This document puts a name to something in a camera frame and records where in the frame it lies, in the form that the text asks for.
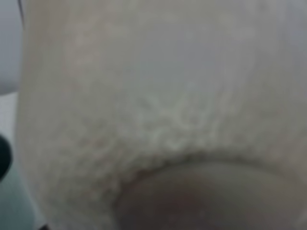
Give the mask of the teal plastic cup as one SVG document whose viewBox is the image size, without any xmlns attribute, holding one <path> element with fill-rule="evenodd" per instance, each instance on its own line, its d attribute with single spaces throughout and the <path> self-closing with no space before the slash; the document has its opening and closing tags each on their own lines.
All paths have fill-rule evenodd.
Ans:
<svg viewBox="0 0 307 230">
<path fill-rule="evenodd" d="M 0 137 L 0 228 L 2 230 L 48 230 L 20 176 L 12 148 Z"/>
</svg>

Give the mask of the clear plastic drink bottle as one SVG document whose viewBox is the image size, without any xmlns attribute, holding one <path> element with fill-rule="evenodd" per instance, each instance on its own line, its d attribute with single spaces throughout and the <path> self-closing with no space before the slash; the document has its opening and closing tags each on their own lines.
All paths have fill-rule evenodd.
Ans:
<svg viewBox="0 0 307 230">
<path fill-rule="evenodd" d="M 304 230 L 304 0 L 27 0 L 15 145 L 51 230 Z"/>
</svg>

